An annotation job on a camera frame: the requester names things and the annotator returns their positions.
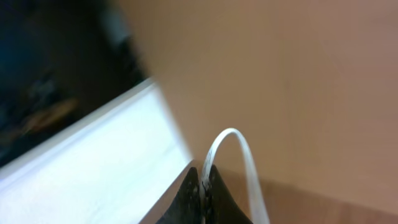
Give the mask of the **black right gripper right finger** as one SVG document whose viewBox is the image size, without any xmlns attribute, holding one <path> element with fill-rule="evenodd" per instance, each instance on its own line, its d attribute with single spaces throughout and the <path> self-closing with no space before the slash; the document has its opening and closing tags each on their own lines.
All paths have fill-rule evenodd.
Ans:
<svg viewBox="0 0 398 224">
<path fill-rule="evenodd" d="M 234 201 L 215 165 L 212 165 L 209 184 L 205 188 L 205 223 L 252 224 Z"/>
</svg>

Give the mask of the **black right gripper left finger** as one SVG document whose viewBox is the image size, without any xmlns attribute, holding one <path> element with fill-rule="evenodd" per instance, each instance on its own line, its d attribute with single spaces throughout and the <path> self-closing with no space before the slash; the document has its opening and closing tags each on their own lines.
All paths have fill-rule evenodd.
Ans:
<svg viewBox="0 0 398 224">
<path fill-rule="evenodd" d="M 176 196 L 156 224 L 201 224 L 198 172 L 191 167 Z"/>
</svg>

